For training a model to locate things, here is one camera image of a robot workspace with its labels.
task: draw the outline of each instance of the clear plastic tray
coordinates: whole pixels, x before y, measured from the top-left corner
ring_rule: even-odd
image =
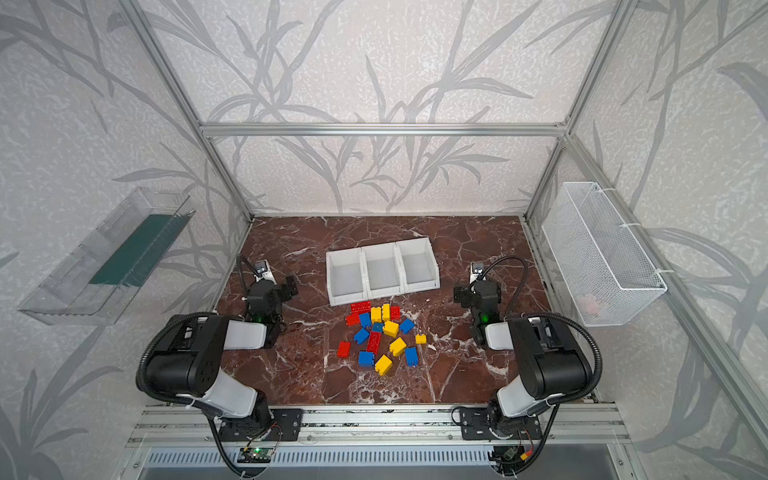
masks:
[[[43,323],[112,325],[195,213],[137,188],[20,305]]]

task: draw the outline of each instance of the white wire mesh basket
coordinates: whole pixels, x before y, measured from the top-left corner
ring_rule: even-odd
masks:
[[[667,291],[595,182],[564,182],[542,229],[587,326],[624,325]]]

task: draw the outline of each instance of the leaf pattern wallpaper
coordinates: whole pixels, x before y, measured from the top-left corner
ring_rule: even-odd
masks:
[[[141,5],[202,121],[555,123],[615,2]],[[527,202],[508,200],[535,189],[554,139],[216,144],[253,210],[266,214],[514,214]]]
[[[149,337],[208,308],[247,230],[117,2],[0,4],[0,478],[102,479],[146,397]],[[113,326],[16,310],[135,187],[197,209]]]
[[[576,127],[764,393],[766,41],[765,0],[641,2]],[[538,235],[558,183],[580,180],[566,157],[535,212]],[[609,366],[601,394],[619,404],[651,478],[768,478],[768,461],[663,300],[626,326],[593,330]]]

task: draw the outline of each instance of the metal extrusion beam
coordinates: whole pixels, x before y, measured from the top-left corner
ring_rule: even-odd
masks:
[[[163,83],[165,83],[170,96],[176,101],[176,105],[179,107],[182,116],[184,116],[184,120],[187,121],[187,125],[189,126],[192,135],[197,140],[197,143],[200,145],[200,149],[203,150],[208,157],[211,166],[224,183],[225,188],[230,193],[237,206],[243,211],[246,218],[250,219],[250,208],[245,201],[245,197],[243,197],[240,189],[237,188],[237,184],[235,183],[232,174],[229,172],[229,169],[227,169],[226,164],[219,156],[216,148],[214,148],[210,140],[205,138],[205,135],[200,131],[200,121],[197,118],[197,113],[194,110],[192,101],[189,99],[186,92],[184,92],[181,81],[170,66],[170,62],[166,58],[160,42],[152,31],[152,27],[149,25],[147,17],[141,10],[141,6],[139,6],[137,0],[118,1],[123,9],[123,17],[126,25],[134,31],[142,47],[144,47],[144,51],[146,51],[150,61],[157,69],[157,73],[160,75]]]
[[[206,137],[322,137],[429,135],[461,137],[560,137],[561,124],[202,124]]]
[[[568,114],[568,133],[571,133],[579,118],[584,113],[587,107],[587,103],[597,88],[600,78],[605,72],[605,68],[608,62],[611,60],[616,47],[621,40],[621,36],[624,34],[624,30],[629,25],[632,12],[639,0],[619,0],[616,3],[616,9],[614,10],[611,20],[608,22],[608,26],[605,29],[605,35],[598,46],[597,52],[594,54],[592,63],[587,70],[587,74],[584,76],[584,82],[582,82],[576,99],[571,111]]]
[[[611,181],[602,169],[594,162],[587,149],[578,138],[566,134],[564,137],[566,151],[571,153],[582,173],[602,188],[613,188]],[[627,223],[639,223],[624,199],[616,190],[606,190],[605,194],[611,199],[619,214]],[[640,225],[633,226],[637,241],[648,254],[656,268],[673,270],[666,257],[658,250],[648,232]],[[680,322],[683,330],[690,338],[696,350],[704,359],[707,366],[718,379],[733,407],[738,411],[749,427],[752,435],[768,455],[768,402],[760,388],[746,372],[741,361],[726,343],[707,315],[701,309],[683,280],[678,275],[667,274],[667,293],[664,299]]]

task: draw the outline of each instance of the white compartment tray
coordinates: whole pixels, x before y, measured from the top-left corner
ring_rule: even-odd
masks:
[[[332,306],[440,288],[429,238],[381,243],[326,253]]]

